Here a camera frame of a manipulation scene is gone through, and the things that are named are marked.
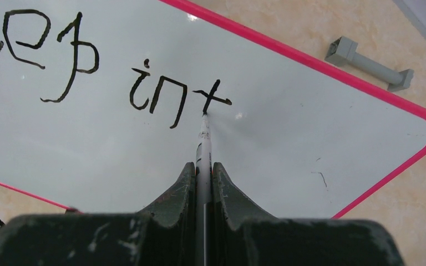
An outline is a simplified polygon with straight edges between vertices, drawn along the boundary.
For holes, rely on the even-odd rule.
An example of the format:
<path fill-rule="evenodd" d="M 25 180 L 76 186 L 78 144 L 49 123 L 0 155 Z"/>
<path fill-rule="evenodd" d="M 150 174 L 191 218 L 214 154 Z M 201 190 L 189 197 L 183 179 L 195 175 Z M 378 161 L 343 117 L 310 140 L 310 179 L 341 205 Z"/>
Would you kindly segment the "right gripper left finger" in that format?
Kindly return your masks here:
<path fill-rule="evenodd" d="M 23 215 L 0 230 L 0 265 L 194 265 L 194 164 L 135 213 Z"/>

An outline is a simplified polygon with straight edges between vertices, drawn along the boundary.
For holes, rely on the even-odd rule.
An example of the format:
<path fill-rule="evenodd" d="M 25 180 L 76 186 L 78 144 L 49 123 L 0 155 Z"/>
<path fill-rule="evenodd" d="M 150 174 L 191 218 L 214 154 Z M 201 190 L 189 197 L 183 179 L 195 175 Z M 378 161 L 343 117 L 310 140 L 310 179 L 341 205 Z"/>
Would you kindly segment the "pink framed whiteboard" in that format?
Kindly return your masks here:
<path fill-rule="evenodd" d="M 0 1 L 0 185 L 131 212 L 212 160 L 278 217 L 339 217 L 426 155 L 426 109 L 188 1 Z"/>

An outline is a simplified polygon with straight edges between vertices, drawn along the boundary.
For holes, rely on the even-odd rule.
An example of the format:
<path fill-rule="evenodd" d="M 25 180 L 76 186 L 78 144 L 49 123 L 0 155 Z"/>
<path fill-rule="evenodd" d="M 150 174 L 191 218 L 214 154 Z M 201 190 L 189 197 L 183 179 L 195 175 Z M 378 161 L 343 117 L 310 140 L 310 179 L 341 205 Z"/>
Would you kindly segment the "black white marker pen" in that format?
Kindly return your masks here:
<path fill-rule="evenodd" d="M 203 113 L 196 151 L 196 265 L 209 265 L 211 206 L 211 134 L 207 113 Z"/>

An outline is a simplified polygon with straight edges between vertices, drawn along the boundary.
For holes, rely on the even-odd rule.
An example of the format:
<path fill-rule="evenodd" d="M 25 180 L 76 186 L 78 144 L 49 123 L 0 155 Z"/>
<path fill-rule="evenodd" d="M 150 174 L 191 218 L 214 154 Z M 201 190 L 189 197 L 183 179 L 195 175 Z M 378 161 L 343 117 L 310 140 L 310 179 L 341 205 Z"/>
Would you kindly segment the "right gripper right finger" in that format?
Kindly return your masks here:
<path fill-rule="evenodd" d="M 367 219 L 277 218 L 224 166 L 212 168 L 213 265 L 404 265 L 391 234 Z"/>

